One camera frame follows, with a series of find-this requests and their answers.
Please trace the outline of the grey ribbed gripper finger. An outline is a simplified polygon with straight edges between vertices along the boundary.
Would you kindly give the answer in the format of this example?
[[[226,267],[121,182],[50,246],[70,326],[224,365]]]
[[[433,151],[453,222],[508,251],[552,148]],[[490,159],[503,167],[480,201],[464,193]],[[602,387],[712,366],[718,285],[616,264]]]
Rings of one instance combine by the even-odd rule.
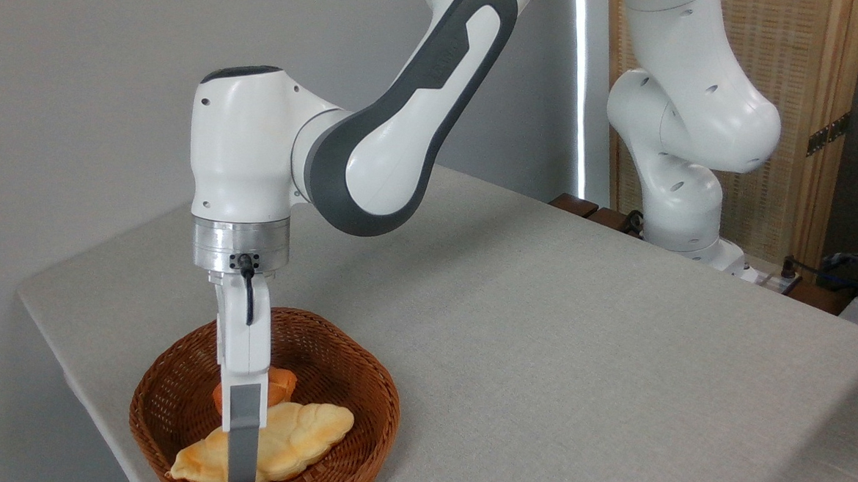
[[[267,423],[268,374],[228,373],[221,380],[228,482],[255,482],[260,430]]]

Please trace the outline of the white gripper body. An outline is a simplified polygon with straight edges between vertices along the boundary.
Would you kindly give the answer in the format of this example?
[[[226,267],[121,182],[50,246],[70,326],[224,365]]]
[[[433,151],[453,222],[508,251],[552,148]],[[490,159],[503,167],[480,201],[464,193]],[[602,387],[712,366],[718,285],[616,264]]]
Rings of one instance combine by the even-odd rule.
[[[271,295],[263,274],[211,271],[216,289],[217,352],[221,369],[231,374],[267,372],[271,365]]]

